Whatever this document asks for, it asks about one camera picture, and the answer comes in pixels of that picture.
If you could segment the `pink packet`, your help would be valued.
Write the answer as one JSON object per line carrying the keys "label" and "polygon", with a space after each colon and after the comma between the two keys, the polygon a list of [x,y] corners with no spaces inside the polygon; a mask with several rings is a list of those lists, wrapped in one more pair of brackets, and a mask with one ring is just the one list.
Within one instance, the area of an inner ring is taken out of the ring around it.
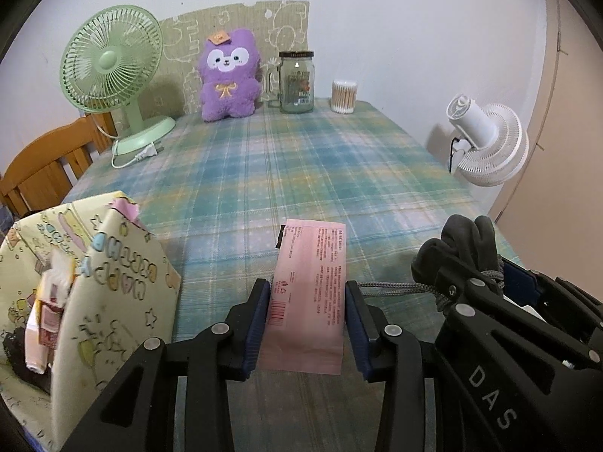
{"label": "pink packet", "polygon": [[287,220],[257,367],[338,376],[343,357],[344,286],[346,226]]}

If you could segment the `dark grey sock bundle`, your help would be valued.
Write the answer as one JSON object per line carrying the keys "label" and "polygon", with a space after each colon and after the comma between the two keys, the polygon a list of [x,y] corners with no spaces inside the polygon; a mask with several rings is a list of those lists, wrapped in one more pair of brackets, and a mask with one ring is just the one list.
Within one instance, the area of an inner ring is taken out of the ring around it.
{"label": "dark grey sock bundle", "polygon": [[430,294],[436,308],[445,313],[461,294],[456,284],[438,289],[436,278],[449,266],[458,273],[467,267],[478,279],[484,279],[491,292],[504,293],[504,262],[498,253],[494,224],[488,216],[470,219],[460,214],[448,218],[438,238],[423,243],[411,263],[412,282],[361,282],[365,297],[395,297]]}

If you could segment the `beige door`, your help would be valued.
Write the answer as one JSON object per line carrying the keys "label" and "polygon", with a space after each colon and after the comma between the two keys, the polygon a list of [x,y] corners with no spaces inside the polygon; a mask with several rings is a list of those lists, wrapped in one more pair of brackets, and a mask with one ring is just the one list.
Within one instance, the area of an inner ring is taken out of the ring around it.
{"label": "beige door", "polygon": [[602,296],[602,51],[568,0],[547,40],[525,167],[491,208],[523,264]]}

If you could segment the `yellow birthday storage box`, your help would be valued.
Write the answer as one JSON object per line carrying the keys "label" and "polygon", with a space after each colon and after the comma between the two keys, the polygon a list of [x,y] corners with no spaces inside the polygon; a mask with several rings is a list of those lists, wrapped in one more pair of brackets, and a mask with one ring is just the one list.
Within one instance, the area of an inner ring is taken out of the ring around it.
{"label": "yellow birthday storage box", "polygon": [[34,448],[57,451],[80,419],[148,338],[172,338],[181,277],[139,206],[121,191],[64,203],[17,221],[1,244],[1,335],[40,319],[51,258],[72,259],[75,273],[54,348],[32,357],[34,377],[17,373],[23,356],[1,351],[1,396]]}

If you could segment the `white standing fan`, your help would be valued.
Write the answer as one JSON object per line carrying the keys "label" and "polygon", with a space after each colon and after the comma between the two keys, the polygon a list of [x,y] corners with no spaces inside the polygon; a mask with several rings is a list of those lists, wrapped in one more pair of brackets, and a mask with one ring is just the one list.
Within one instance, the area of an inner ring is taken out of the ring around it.
{"label": "white standing fan", "polygon": [[447,107],[447,118],[458,135],[452,139],[449,172],[457,171],[470,184],[495,187],[523,168],[530,139],[518,115],[500,103],[479,106],[459,94]]}

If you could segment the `plaid tablecloth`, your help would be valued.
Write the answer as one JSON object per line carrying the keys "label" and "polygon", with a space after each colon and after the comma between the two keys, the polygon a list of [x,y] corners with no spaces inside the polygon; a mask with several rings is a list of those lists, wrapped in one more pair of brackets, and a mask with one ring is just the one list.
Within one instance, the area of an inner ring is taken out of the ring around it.
{"label": "plaid tablecloth", "polygon": [[[488,209],[423,146],[367,102],[338,115],[262,108],[206,124],[178,119],[158,156],[124,169],[103,153],[67,202],[122,191],[182,275],[173,338],[187,340],[272,279],[289,218],[346,224],[347,277],[412,279],[420,246],[455,213]],[[255,370],[229,383],[236,451],[374,451],[383,384],[368,384],[346,348],[340,376]]]}

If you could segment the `cotton swab container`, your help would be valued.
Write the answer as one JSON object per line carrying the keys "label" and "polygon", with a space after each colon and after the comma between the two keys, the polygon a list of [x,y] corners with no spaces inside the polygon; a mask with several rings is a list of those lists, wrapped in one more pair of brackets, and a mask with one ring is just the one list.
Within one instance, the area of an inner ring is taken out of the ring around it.
{"label": "cotton swab container", "polygon": [[335,79],[331,88],[331,110],[341,115],[351,115],[355,111],[357,94],[357,82]]}

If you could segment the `glass jar with lid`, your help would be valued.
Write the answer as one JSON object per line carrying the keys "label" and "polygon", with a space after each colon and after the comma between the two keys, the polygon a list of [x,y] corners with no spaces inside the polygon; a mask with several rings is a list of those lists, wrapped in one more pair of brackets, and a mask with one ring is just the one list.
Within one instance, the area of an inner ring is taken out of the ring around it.
{"label": "glass jar with lid", "polygon": [[313,51],[279,53],[280,110],[290,115],[314,109],[315,67]]}

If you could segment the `glass mug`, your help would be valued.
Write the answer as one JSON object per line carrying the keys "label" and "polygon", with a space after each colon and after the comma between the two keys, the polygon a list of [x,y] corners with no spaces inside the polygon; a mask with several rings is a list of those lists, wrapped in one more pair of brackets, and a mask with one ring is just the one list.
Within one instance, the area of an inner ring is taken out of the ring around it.
{"label": "glass mug", "polygon": [[271,108],[279,109],[281,107],[281,67],[281,63],[277,63],[266,72],[267,105]]}

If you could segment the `purple plush bear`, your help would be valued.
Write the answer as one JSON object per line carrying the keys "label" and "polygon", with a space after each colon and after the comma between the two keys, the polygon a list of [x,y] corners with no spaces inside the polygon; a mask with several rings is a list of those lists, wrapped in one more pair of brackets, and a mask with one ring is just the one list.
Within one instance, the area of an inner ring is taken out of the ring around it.
{"label": "purple plush bear", "polygon": [[245,27],[208,37],[197,66],[205,122],[254,114],[262,93],[260,62],[254,33]]}

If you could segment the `green patterned cardboard sheet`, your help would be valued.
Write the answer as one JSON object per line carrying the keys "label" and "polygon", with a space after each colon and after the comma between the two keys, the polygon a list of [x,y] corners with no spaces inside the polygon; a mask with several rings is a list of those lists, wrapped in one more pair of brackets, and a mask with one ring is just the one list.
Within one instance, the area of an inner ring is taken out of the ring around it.
{"label": "green patterned cardboard sheet", "polygon": [[204,8],[161,21],[164,51],[150,85],[138,99],[144,118],[200,111],[201,79],[197,66],[208,36],[246,27],[254,33],[261,55],[261,99],[268,100],[266,72],[279,62],[281,51],[309,48],[310,3],[267,0]]}

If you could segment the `green desk fan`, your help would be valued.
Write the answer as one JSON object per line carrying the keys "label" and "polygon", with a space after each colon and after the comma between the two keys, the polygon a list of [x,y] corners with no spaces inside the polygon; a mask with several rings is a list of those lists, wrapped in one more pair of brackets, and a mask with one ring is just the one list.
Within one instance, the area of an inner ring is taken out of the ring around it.
{"label": "green desk fan", "polygon": [[158,143],[176,121],[142,116],[138,98],[161,63],[161,25],[136,5],[102,9],[73,34],[62,54],[59,79],[66,99],[91,115],[121,110],[128,128],[112,140],[112,167],[122,170],[158,155]]}

